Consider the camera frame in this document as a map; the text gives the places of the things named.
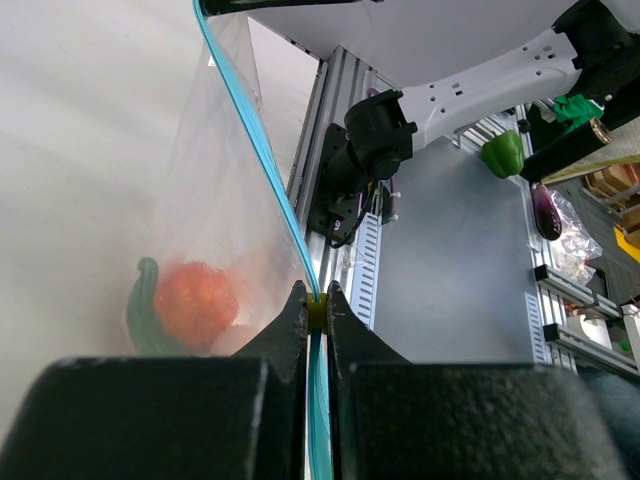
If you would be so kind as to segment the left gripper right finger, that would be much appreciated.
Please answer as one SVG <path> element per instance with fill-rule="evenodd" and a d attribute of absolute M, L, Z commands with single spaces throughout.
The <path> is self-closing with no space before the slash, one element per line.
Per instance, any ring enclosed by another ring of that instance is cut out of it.
<path fill-rule="evenodd" d="M 624 479 L 586 385 L 536 364 L 418 364 L 326 300 L 338 479 Z"/>

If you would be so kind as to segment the green toy bell pepper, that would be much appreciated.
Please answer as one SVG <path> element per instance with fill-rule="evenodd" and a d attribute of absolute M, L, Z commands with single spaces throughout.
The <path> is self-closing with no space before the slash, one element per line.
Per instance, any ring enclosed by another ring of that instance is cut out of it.
<path fill-rule="evenodd" d="M 508 130 L 495 136 L 482 146 L 481 159 L 498 178 L 507 179 L 519 175 L 525 162 L 520 135 L 513 130 Z"/>

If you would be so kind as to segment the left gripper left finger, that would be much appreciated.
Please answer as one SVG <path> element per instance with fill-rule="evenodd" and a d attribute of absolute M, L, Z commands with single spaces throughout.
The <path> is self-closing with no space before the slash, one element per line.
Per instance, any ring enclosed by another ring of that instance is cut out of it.
<path fill-rule="evenodd" d="M 308 298 L 227 357 L 48 366 L 1 449 L 5 479 L 300 479 Z"/>

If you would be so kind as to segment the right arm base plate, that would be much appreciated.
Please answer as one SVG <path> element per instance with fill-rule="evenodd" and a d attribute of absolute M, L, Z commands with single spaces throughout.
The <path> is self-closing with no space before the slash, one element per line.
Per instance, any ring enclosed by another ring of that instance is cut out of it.
<path fill-rule="evenodd" d="M 347 131 L 331 123 L 325 134 L 320 155 L 318 180 L 313 191 L 307 218 L 307 229 L 324 237 L 331 248 L 351 245 L 364 215 L 373 207 L 376 182 L 369 182 L 355 193 L 345 193 L 329 179 L 329 165 L 336 159 L 338 165 L 349 165 Z"/>

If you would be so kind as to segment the black cylinder with brass tip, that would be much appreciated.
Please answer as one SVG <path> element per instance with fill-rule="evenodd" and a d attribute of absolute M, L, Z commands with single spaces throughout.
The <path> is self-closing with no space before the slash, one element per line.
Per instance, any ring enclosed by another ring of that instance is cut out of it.
<path fill-rule="evenodd" d="M 529 156 L 520 176 L 530 183 L 538 183 L 610 142 L 610 131 L 598 118 L 592 118 Z"/>

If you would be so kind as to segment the crumpled clear plastic bag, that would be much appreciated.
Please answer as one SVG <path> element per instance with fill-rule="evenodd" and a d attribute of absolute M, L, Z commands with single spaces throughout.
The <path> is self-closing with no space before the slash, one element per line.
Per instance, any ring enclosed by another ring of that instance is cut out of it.
<path fill-rule="evenodd" d="M 589 234 L 571 202 L 555 190 L 550 195 L 562 226 L 560 237 L 551 242 L 554 265 L 570 280 L 586 286 L 596 271 L 588 263 L 602 256 L 602 247 Z"/>

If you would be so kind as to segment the clear zip top bag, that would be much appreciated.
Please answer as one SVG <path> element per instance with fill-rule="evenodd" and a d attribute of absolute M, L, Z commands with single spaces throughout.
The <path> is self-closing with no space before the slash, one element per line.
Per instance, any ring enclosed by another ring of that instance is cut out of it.
<path fill-rule="evenodd" d="M 141 258 L 157 262 L 157 285 L 188 262 L 225 270 L 239 303 L 232 324 L 261 331 L 294 284 L 305 286 L 303 477 L 329 479 L 327 367 L 313 326 L 325 297 L 259 113 L 248 20 L 238 6 L 216 1 L 197 1 L 193 10 L 202 55 Z"/>

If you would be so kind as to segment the aluminium mounting rail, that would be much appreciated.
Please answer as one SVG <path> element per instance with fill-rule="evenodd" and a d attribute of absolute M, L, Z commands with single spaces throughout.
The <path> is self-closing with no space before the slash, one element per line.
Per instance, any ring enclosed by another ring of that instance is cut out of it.
<path fill-rule="evenodd" d="M 356 316 L 374 327 L 382 243 L 383 186 L 344 192 L 355 184 L 345 115 L 353 105 L 389 90 L 378 72 L 337 47 L 320 63 L 289 182 L 319 286 L 341 284 Z"/>

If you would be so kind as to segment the purple toy eggplant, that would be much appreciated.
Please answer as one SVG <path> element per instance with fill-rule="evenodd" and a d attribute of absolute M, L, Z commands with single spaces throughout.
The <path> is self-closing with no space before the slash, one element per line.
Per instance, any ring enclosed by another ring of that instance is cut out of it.
<path fill-rule="evenodd" d="M 558 240 L 562 234 L 562 221 L 549 189 L 538 184 L 532 192 L 533 212 L 536 228 L 542 238 Z"/>

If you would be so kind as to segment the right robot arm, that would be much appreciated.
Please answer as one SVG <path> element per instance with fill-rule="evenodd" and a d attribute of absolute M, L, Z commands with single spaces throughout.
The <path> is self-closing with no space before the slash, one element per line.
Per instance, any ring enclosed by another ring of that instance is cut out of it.
<path fill-rule="evenodd" d="M 322 180 L 357 195 L 459 127 L 538 99 L 604 96 L 638 75 L 638 2 L 578 1 L 501 56 L 435 82 L 368 93 L 345 114 L 347 142 L 322 166 Z"/>

